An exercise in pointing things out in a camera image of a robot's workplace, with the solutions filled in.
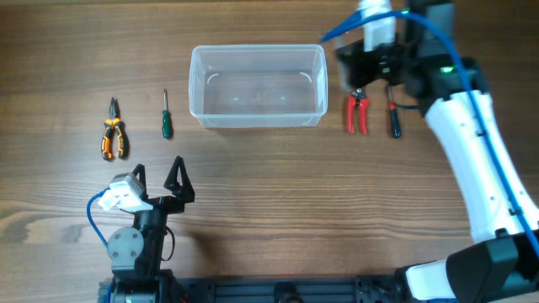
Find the orange black pliers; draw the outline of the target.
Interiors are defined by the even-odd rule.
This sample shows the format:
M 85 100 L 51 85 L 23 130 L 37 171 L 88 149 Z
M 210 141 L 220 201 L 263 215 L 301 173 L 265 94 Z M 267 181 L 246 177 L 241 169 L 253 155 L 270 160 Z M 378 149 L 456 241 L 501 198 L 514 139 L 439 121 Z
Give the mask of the orange black pliers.
M 112 140 L 117 138 L 118 151 L 113 155 Z M 125 160 L 129 153 L 129 141 L 125 133 L 125 123 L 120 118 L 117 100 L 112 98 L 109 104 L 109 118 L 104 122 L 104 134 L 101 140 L 101 156 L 105 161 L 114 157 Z

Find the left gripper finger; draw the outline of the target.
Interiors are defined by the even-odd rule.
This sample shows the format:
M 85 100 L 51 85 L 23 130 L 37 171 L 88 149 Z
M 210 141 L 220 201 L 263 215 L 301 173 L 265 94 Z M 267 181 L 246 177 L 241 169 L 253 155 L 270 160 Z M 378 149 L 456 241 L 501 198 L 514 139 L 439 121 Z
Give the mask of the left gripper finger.
M 189 180 L 182 157 L 175 157 L 163 187 L 183 203 L 192 203 L 195 201 L 195 191 Z
M 141 197 L 146 198 L 147 197 L 147 183 L 146 183 L 145 166 L 140 163 L 137 164 L 136 167 L 133 169 L 132 173 L 141 184 L 141 187 L 142 187 Z

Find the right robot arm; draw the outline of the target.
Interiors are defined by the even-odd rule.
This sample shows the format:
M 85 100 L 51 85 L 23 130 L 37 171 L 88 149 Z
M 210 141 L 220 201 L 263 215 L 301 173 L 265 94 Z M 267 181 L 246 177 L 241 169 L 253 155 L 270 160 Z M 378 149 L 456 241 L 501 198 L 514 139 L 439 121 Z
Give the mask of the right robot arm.
M 494 117 L 488 84 L 451 38 L 450 1 L 362 1 L 326 34 L 338 46 L 349 107 L 366 111 L 366 85 L 403 85 L 440 142 L 467 208 L 473 243 L 445 259 L 358 279 L 358 296 L 375 302 L 490 302 L 538 289 L 538 209 L 515 170 Z

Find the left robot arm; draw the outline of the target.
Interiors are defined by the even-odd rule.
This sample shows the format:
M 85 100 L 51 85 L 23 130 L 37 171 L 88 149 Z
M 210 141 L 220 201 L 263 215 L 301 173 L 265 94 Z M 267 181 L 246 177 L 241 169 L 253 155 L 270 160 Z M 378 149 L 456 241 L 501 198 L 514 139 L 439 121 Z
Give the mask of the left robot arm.
M 170 195 L 149 198 L 145 167 L 115 176 L 99 205 L 113 207 L 133 215 L 131 226 L 115 231 L 107 241 L 113 278 L 100 286 L 99 302 L 187 302 L 188 293 L 170 269 L 162 269 L 165 236 L 172 236 L 167 226 L 169 215 L 184 212 L 195 200 L 195 191 L 185 169 L 184 159 L 177 156 L 163 187 Z

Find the silver L socket wrench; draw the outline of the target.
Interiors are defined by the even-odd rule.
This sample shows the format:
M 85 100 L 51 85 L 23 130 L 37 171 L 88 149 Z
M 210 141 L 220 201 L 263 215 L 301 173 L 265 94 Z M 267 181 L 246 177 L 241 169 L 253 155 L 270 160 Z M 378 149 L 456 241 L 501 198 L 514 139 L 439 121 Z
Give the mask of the silver L socket wrench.
M 341 36 L 334 38 L 334 49 L 336 51 L 342 48 L 343 46 L 344 46 L 344 39 Z M 347 82 L 347 71 L 348 71 L 347 67 L 339 58 L 337 58 L 337 66 L 338 66 L 338 75 L 339 75 L 339 85 L 341 87 L 341 90 L 345 93 L 348 93 L 350 91 L 350 86 Z

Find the red handled wire cutters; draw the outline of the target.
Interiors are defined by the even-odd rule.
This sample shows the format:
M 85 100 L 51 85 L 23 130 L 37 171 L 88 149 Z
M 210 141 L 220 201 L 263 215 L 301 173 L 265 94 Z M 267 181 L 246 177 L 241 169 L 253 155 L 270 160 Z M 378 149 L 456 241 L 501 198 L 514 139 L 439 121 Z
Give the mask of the red handled wire cutters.
M 367 110 L 370 100 L 366 96 L 364 88 L 357 88 L 347 99 L 346 107 L 346 126 L 350 134 L 356 132 L 356 127 L 360 128 L 363 135 L 368 134 L 367 128 Z

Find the black red screwdriver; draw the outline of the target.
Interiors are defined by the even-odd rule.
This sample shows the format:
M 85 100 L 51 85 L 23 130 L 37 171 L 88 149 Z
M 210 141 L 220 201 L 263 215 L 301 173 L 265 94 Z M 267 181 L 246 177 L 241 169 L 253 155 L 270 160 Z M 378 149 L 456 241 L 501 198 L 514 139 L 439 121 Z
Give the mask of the black red screwdriver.
M 392 86 L 387 85 L 387 98 L 389 101 L 389 117 L 392 137 L 398 139 L 402 135 L 400 122 L 398 119 L 398 108 L 392 98 Z

